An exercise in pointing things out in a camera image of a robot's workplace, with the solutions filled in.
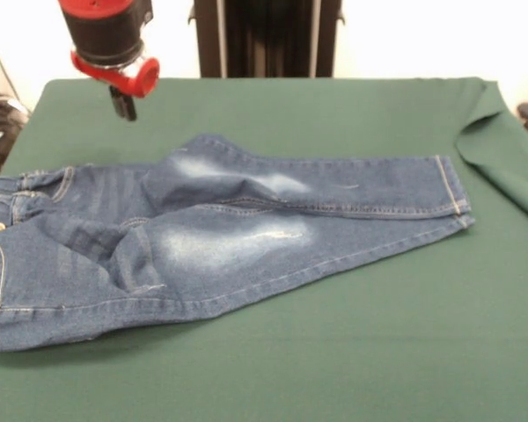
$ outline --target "table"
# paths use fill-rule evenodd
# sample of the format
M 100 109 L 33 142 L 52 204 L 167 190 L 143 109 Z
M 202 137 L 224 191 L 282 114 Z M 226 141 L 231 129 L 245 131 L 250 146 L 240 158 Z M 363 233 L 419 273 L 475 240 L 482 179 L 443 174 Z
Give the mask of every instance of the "table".
M 496 84 L 162 80 L 137 109 L 54 81 L 4 173 L 156 160 L 201 132 L 274 156 L 439 154 L 476 223 L 216 320 L 0 353 L 0 421 L 528 421 L 528 136 Z

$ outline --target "jeans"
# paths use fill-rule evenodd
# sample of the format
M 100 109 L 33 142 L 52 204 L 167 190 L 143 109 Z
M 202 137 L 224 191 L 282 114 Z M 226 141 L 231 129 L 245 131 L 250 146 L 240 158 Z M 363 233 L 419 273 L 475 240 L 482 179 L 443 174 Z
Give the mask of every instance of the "jeans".
M 155 164 L 0 177 L 0 351 L 220 316 L 473 223 L 445 156 L 286 159 L 198 136 Z

